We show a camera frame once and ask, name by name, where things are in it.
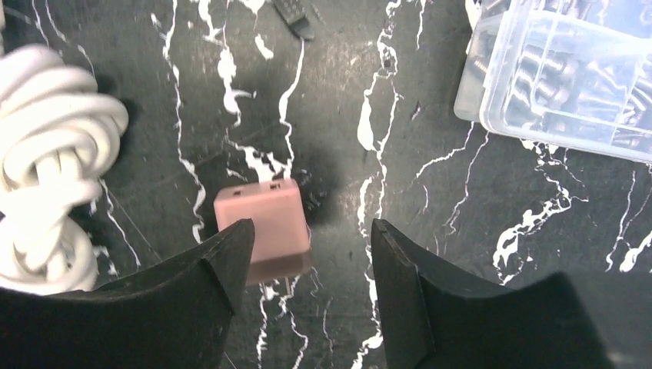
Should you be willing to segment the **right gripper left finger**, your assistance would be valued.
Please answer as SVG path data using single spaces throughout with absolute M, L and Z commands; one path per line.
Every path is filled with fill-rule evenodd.
M 1 292 L 3 368 L 217 368 L 241 304 L 254 222 L 94 291 Z

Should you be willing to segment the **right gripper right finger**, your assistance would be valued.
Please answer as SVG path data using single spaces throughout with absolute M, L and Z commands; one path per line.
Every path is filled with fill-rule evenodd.
M 371 225 L 389 368 L 610 368 L 604 342 L 565 274 L 513 290 Z

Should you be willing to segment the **small pink adapter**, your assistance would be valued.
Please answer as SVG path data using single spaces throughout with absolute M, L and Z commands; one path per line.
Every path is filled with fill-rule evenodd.
M 241 219 L 254 223 L 248 285 L 311 270 L 311 241 L 300 188 L 292 178 L 221 189 L 214 199 L 220 231 Z

